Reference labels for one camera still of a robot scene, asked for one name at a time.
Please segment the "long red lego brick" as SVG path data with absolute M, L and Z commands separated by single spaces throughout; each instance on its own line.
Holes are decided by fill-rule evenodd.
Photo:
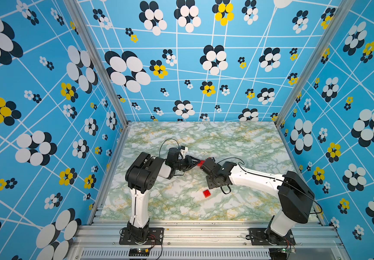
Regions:
M 197 164 L 197 166 L 198 167 L 202 167 L 202 165 L 205 163 L 205 161 L 204 160 L 201 160 L 198 164 Z

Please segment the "small red lego brick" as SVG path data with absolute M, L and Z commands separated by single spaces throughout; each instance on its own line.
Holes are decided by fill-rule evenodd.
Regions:
M 209 190 L 205 190 L 205 191 L 203 191 L 203 195 L 204 195 L 205 198 L 208 198 L 208 197 L 211 196 L 211 193 L 210 193 Z

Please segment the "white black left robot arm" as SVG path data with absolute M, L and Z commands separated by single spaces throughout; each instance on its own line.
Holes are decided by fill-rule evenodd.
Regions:
M 126 172 L 125 180 L 132 196 L 132 211 L 124 235 L 136 243 L 149 238 L 149 194 L 159 177 L 172 179 L 176 172 L 184 173 L 196 167 L 201 160 L 187 154 L 188 148 L 170 148 L 167 158 L 141 152 Z

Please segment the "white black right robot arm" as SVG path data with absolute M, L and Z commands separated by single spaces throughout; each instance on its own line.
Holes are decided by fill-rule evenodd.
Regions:
M 291 244 L 291 229 L 296 224 L 308 223 L 315 202 L 315 195 L 303 179 L 293 171 L 285 174 L 269 174 L 248 169 L 239 162 L 226 161 L 219 164 L 208 158 L 201 165 L 206 173 L 209 189 L 233 185 L 246 186 L 274 196 L 280 201 L 281 209 L 273 215 L 260 237 L 269 244 Z

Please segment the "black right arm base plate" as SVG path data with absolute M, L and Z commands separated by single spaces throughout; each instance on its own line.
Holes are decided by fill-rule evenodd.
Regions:
M 295 246 L 296 242 L 292 231 L 281 237 L 274 232 L 266 232 L 266 228 L 249 228 L 245 238 L 251 241 L 252 245 L 272 246 Z

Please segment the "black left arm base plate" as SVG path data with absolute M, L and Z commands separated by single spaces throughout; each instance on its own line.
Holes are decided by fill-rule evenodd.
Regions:
M 152 245 L 154 242 L 162 244 L 164 238 L 164 228 L 147 227 L 139 229 L 137 227 L 124 227 L 120 231 L 120 245 Z

